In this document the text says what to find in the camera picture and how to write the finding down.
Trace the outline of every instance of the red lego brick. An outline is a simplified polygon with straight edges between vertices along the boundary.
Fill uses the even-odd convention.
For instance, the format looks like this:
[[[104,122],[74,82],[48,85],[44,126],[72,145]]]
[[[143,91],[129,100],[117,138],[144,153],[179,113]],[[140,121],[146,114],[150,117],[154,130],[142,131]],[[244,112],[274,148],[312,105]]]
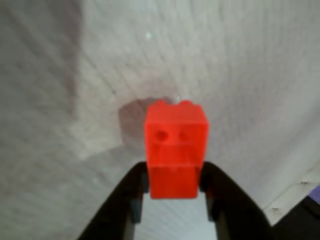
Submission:
[[[209,123],[200,105],[159,100],[144,123],[152,198],[195,198],[204,163]]]

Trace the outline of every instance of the hole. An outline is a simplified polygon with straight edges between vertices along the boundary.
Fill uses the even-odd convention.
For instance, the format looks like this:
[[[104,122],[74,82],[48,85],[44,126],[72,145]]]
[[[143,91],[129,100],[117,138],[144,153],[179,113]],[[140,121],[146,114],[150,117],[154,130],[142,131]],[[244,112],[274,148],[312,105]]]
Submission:
[[[168,134],[165,132],[165,131],[158,131],[156,134],[155,134],[155,138],[157,140],[159,140],[160,142],[164,142],[165,140],[168,139]]]

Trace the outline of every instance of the red block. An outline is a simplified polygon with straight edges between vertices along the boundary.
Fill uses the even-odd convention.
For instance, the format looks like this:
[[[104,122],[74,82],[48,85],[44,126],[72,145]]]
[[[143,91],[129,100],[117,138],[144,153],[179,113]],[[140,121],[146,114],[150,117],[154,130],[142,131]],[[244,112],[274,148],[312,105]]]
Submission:
[[[209,123],[200,105],[158,100],[144,123],[152,198],[195,198],[204,163]]]

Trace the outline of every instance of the gray surface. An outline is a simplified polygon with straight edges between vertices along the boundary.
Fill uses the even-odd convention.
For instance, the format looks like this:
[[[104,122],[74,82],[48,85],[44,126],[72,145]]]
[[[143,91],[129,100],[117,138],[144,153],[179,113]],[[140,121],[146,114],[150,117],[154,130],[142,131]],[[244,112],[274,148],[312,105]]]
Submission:
[[[1,0],[1,239],[75,239],[144,158],[148,98],[201,104],[207,160],[266,207],[319,160],[319,12],[318,0]],[[183,208],[150,206],[163,220],[136,239],[210,231],[159,228]]]

